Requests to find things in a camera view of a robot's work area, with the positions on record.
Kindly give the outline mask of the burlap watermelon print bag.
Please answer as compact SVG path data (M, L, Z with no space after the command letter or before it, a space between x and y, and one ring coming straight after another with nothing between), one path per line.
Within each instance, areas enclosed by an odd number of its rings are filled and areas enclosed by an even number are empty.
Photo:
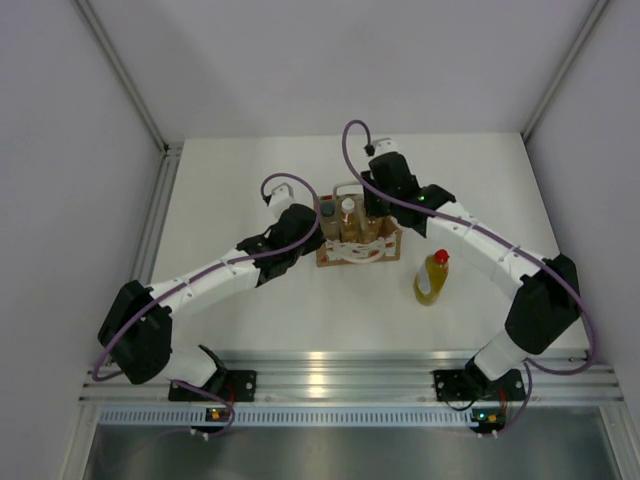
M362 242L363 220L367 217L364 209L363 193L356 193L354 188L360 187L357 181L347 181L335 184L332 193L323 195L323 201L334 201L338 216L339 227L341 223L341 202L346 197L352 197L356 202L356 212L359 220L359 241L357 243L345 243L338 240L327 240L316 251L316 266L318 268L340 265L365 265L375 262L397 261L401 257L402 230L390 217L384 217L384 225L380 237L371 243Z

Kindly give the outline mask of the yellow bottle red cap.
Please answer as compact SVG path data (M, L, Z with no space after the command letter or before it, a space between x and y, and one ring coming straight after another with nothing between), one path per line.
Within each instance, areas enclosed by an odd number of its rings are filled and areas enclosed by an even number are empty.
M447 250L440 249L428 255L414 278L413 289L416 300L430 306L438 299L449 273Z

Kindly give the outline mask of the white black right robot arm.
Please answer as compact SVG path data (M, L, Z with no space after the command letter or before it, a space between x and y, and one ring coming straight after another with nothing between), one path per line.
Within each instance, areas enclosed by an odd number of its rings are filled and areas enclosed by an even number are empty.
M478 397L500 388L519 363L542 354L583 318L575 263L530 253L473 217L456 197L431 184L422 187L396 150L369 150L361 174L369 213L391 215L420 236L445 245L491 280L510 300L504 326L467 363L465 384Z

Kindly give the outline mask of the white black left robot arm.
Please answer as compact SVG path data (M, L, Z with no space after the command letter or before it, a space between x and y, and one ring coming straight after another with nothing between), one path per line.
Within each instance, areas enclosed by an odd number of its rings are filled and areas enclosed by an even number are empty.
M210 348L188 345L178 330L200 312L284 275L324 243L316 212L293 203L264 233L210 264L171 280L120 288L97 338L133 385L164 378L190 384L207 400L226 386L225 367Z

